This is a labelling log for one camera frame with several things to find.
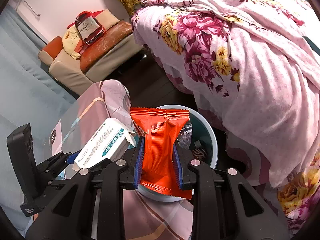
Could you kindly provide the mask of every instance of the wall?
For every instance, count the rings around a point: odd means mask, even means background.
[[[92,12],[108,8],[118,19],[129,21],[129,15],[118,0],[25,0],[37,13],[22,0],[17,13],[45,42],[56,36],[63,36],[67,26],[75,21],[82,11]]]

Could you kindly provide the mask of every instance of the red bag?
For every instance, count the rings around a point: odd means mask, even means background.
[[[191,190],[180,190],[172,164],[172,148],[189,120],[189,110],[131,107],[138,135],[145,137],[140,184],[165,195],[191,199]]]

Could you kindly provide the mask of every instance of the hennessy bottle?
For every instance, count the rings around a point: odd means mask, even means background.
[[[80,13],[76,18],[75,25],[80,38],[86,45],[93,44],[106,32],[90,11]]]

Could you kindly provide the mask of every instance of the beige pillow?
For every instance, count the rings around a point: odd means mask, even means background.
[[[96,16],[98,22],[106,29],[110,29],[113,25],[119,22],[119,19],[116,18],[108,9],[105,9],[102,13],[99,13]]]

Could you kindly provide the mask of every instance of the orange cushion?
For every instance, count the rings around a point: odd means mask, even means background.
[[[58,36],[58,37],[55,37],[52,41],[50,41],[41,50],[46,51],[53,59],[55,59],[62,49],[63,49],[62,38]]]
[[[106,31],[106,33],[94,44],[88,47],[80,58],[80,69],[82,72],[88,69],[116,44],[132,33],[131,24],[120,21]]]

